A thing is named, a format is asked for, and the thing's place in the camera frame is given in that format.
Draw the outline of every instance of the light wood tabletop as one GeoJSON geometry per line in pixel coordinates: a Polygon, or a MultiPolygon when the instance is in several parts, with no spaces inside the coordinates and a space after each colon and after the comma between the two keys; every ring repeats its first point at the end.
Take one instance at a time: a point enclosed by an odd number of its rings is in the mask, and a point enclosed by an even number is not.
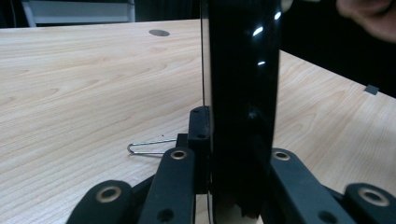
{"type": "MultiPolygon", "coordinates": [[[[0,223],[65,223],[96,184],[153,175],[160,159],[126,147],[186,133],[201,73],[199,21],[0,30],[0,223]]],[[[279,80],[274,147],[337,191],[396,195],[394,98],[285,52],[279,80]]]]}

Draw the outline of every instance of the human hand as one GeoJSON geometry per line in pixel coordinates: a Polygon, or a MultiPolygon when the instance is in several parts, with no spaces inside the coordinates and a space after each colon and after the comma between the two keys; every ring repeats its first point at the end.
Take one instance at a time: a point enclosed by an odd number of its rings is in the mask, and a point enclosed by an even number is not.
{"type": "Polygon", "coordinates": [[[394,0],[337,0],[339,13],[351,18],[371,35],[396,43],[394,0]]]}

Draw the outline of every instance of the dark background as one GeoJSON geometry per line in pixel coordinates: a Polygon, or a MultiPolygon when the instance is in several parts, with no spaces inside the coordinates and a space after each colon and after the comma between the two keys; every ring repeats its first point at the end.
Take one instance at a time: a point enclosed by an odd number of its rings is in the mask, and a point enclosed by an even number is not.
{"type": "MultiPolygon", "coordinates": [[[[21,2],[13,0],[13,6],[15,22],[9,0],[0,1],[0,28],[28,26],[21,2]]],[[[137,21],[198,19],[200,15],[199,0],[135,0],[135,10],[137,21]]],[[[282,22],[286,52],[396,97],[396,44],[380,41],[339,16],[335,0],[294,0],[282,22]]]]}

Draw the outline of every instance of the black panel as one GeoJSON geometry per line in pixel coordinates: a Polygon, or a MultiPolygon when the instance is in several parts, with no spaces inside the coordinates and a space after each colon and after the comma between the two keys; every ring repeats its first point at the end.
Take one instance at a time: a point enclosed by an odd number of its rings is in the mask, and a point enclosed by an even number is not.
{"type": "Polygon", "coordinates": [[[212,0],[205,7],[214,200],[234,201],[243,215],[258,215],[274,134],[281,9],[270,0],[212,0]]]}

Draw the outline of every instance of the screw hole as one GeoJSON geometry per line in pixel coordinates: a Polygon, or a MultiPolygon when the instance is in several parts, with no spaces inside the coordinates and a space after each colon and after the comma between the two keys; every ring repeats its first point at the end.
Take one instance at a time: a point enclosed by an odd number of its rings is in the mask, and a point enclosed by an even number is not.
{"type": "Polygon", "coordinates": [[[175,160],[183,160],[187,157],[187,152],[178,150],[171,153],[171,157],[175,160]]]}
{"type": "Polygon", "coordinates": [[[158,213],[157,219],[162,223],[169,222],[174,217],[174,213],[170,209],[163,209],[158,213]]]}
{"type": "Polygon", "coordinates": [[[111,203],[121,195],[121,189],[117,186],[108,186],[99,190],[96,194],[96,200],[99,203],[111,203]]]}
{"type": "Polygon", "coordinates": [[[374,189],[361,188],[359,189],[358,193],[367,203],[371,203],[381,207],[389,205],[389,200],[387,199],[387,197],[374,189]]]}
{"type": "Polygon", "coordinates": [[[326,212],[326,211],[319,212],[319,218],[324,223],[329,223],[329,224],[337,223],[337,218],[330,212],[326,212]]]}
{"type": "Polygon", "coordinates": [[[284,153],[284,152],[280,152],[280,151],[273,152],[273,156],[274,156],[276,159],[281,160],[281,161],[288,161],[288,160],[290,160],[290,156],[289,156],[288,154],[286,154],[286,153],[284,153]]]}

